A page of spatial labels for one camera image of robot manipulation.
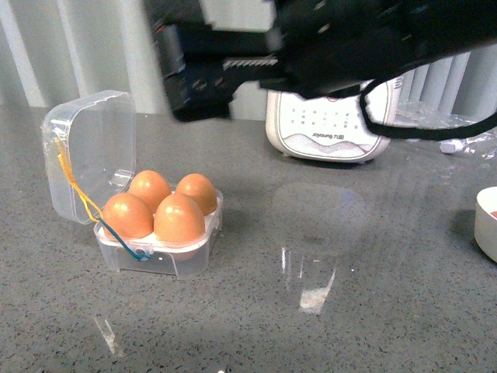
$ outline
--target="transparent lid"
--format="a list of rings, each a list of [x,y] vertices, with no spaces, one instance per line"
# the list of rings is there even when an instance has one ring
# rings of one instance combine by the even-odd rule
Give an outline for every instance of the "transparent lid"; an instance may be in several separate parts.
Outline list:
[[[131,95],[102,91],[52,109],[42,125],[52,204],[63,218],[91,222],[58,159],[58,138],[76,183],[100,208],[125,190],[136,169],[136,116]]]

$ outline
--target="speckled gray table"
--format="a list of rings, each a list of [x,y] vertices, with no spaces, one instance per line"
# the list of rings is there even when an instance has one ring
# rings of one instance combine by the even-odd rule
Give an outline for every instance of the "speckled gray table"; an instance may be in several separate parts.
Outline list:
[[[392,143],[373,162],[283,157],[250,121],[139,116],[138,169],[211,178],[210,268],[110,272],[51,206],[45,110],[0,109],[0,371],[497,369],[497,264],[473,238],[495,163]]]

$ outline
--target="blue string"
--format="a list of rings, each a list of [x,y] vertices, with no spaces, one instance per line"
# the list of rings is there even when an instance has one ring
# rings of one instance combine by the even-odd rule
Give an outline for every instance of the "blue string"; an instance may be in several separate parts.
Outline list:
[[[123,246],[123,248],[128,251],[128,253],[136,260],[141,262],[143,259],[150,259],[150,255],[147,253],[136,254],[132,249],[127,247],[126,243],[124,243],[123,239],[119,237],[119,235],[114,231],[107,223],[104,222],[102,218],[99,218],[99,221],[102,223],[104,227],[109,229],[109,232],[116,238],[117,241]]]

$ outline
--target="clear plastic egg box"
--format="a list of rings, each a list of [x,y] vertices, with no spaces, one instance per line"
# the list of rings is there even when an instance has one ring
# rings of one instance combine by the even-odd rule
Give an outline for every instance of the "clear plastic egg box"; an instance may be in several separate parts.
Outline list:
[[[42,134],[55,210],[63,218],[90,224],[85,206],[57,158],[59,149],[55,139],[70,160],[76,183],[102,208],[114,194],[127,190],[136,172],[136,113],[131,95],[109,90],[56,106],[45,116]],[[147,260],[133,258],[117,240],[107,237],[97,223],[93,231],[108,268],[181,278],[204,271],[222,226],[223,196],[219,190],[216,192],[217,210],[205,217],[206,232],[195,242],[184,245],[159,242],[153,234],[144,239],[123,238],[136,253],[147,253],[150,256]]]

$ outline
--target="egg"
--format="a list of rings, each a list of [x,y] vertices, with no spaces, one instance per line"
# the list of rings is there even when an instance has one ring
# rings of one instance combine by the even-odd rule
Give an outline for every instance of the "egg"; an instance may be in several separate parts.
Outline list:
[[[171,194],[171,188],[159,173],[146,170],[133,178],[128,193],[144,200],[154,214],[164,198]]]
[[[158,206],[154,232],[159,241],[196,241],[205,233],[202,211],[190,197],[180,193],[171,194]]]
[[[121,238],[143,239],[154,231],[154,216],[150,207],[131,193],[112,196],[103,208],[103,220]],[[106,228],[104,232],[113,237]]]
[[[176,193],[192,197],[200,206],[203,215],[208,215],[217,208],[217,196],[214,186],[204,175],[191,173],[181,179],[176,187]]]

